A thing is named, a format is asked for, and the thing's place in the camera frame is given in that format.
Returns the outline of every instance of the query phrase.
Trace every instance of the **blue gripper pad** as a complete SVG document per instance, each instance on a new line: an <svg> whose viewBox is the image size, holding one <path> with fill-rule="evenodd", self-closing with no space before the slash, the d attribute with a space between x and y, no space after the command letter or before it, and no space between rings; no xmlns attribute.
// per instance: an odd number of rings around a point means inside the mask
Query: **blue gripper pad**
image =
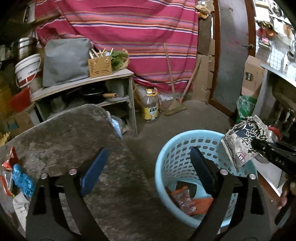
<svg viewBox="0 0 296 241"><path fill-rule="evenodd" d="M106 165L108 160L108 152L107 149L104 148L99 155L96 157L94 162L91 164L90 168L84 175L84 177L81 179L81 190L80 194L82 197L89 194L92 189L94 188L94 185L96 184L97 180L99 179L99 176Z"/></svg>

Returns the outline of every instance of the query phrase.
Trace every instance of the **pink striped fabric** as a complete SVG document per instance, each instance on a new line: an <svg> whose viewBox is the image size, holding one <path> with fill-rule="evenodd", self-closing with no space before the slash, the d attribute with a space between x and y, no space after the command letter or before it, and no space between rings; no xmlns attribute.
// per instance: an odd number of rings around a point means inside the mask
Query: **pink striped fabric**
<svg viewBox="0 0 296 241"><path fill-rule="evenodd" d="M40 41L87 37L103 50L126 49L134 81L170 92L163 43L167 44L176 92L191 77L197 50L195 0L37 0L35 17L62 16L37 28Z"/></svg>

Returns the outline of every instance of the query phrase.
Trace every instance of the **door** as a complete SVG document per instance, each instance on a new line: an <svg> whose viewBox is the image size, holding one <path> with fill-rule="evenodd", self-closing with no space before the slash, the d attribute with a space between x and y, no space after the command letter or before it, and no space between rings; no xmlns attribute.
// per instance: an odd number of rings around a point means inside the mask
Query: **door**
<svg viewBox="0 0 296 241"><path fill-rule="evenodd" d="M249 42L255 45L254 8L252 0L214 0L214 5L216 55L209 103L232 116L242 90L244 64L249 54L255 55L255 49L244 47Z"/></svg>

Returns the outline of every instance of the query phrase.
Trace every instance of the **green plastic bag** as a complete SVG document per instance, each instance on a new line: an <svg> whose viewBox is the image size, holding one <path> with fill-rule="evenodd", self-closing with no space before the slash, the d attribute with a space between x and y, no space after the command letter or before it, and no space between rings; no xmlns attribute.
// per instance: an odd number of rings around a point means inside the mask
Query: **green plastic bag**
<svg viewBox="0 0 296 241"><path fill-rule="evenodd" d="M253 114L257 100L249 95L241 95L237 100L237 123Z"/></svg>

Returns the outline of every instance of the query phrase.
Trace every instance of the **green vegetable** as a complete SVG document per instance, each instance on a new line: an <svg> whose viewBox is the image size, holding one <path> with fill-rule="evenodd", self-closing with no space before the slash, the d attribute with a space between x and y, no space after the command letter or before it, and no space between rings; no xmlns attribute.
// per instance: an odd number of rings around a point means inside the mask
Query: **green vegetable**
<svg viewBox="0 0 296 241"><path fill-rule="evenodd" d="M125 61L123 58L128 58L128 54L120 50L115 50L112 52L110 59L113 70L119 69L124 64Z"/></svg>

